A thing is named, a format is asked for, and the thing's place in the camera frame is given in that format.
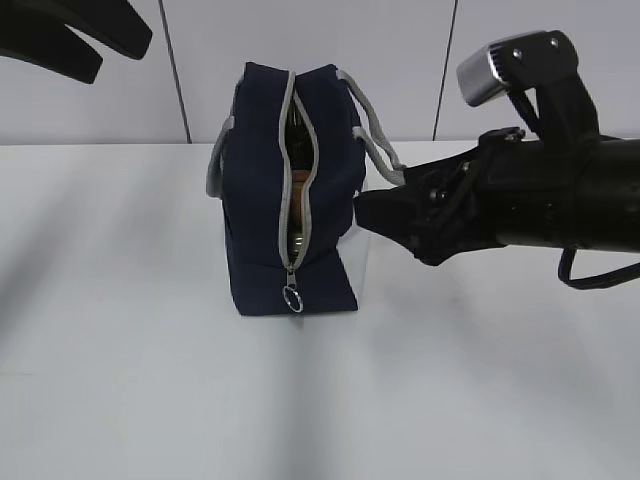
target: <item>zipper pull ring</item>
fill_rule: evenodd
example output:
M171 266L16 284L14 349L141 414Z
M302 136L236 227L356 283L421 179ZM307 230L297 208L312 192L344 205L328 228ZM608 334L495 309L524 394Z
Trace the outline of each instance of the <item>zipper pull ring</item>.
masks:
M282 297L288 305L288 307L295 313L302 313L304 310L304 303L302 297L298 293L298 282L296 280L296 272L293 268L287 269L287 284L282 287Z

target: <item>screw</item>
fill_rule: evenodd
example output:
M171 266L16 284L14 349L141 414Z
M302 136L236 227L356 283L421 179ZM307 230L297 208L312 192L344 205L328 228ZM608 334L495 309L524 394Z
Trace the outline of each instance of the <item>screw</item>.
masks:
M447 198L447 192L443 191L438 191L438 190L431 190L431 192L429 193L429 199L433 202L433 203L437 203L437 202L442 202Z
M522 140L525 135L527 134L527 132L525 132L522 129L519 129L517 132L515 133L510 133L509 135L507 135L506 137L504 137L504 139L507 142L519 142L520 140Z

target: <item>black robotic arm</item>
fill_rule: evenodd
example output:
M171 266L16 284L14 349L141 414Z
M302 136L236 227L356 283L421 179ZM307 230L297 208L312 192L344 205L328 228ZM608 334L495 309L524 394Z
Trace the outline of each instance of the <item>black robotic arm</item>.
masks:
M0 56L93 83L102 57L67 25L134 59L152 37L127 0L0 0Z
M578 289L640 278L640 264L574 280L579 249L640 252L640 140L600 134L560 31L487 45L458 68L463 96L478 106L506 94L538 141L517 128L492 130L455 157L404 171L406 185L355 200L362 227L427 265L507 245L564 249L560 279ZM526 91L535 89L537 112Z

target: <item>bag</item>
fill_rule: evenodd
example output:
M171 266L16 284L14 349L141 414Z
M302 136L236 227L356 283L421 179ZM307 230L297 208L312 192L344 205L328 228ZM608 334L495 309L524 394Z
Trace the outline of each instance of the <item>bag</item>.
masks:
M328 65L296 76L246 65L207 173L207 194L222 199L231 293L242 315L358 309L337 245L354 225L365 151L387 180L404 182L371 104L345 72Z

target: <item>bag handle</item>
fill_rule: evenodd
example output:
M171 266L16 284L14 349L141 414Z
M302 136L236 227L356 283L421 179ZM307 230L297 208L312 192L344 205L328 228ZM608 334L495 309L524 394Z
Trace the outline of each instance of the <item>bag handle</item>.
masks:
M369 154L369 157L373 161L376 170L378 170L380 175L382 175L385 180L394 185L404 185L405 180L403 171L407 167L400 163L398 154L396 153L395 149L391 145L391 142L389 142L389 139L384 133L382 124L380 123L380 119L378 118L375 108L373 108L373 105L351 75L349 75L344 70L337 70L336 75L339 80L343 80L347 84L349 91L357 100L357 102L362 106L365 114L367 115L367 121L369 123L369 129L371 130L371 136L367 134L367 131L364 128L353 127L354 138L361 139L364 142L365 149ZM389 161L391 162L391 169L387 167L385 161L380 155L380 152L378 152L376 145L384 150L384 152L389 157Z
M576 290L595 290L611 288L623 283L637 280L640 278L640 263L629 265L628 267L614 270L613 272L604 273L587 278L571 278L571 269L576 258L576 249L567 248L562 252L560 266L558 267L558 278L566 285Z
M211 152L211 161L207 170L207 195L213 198L222 198L222 169L224 168L222 155L227 146L229 132L233 130L234 124L235 117L233 115L224 121L213 146L213 152Z

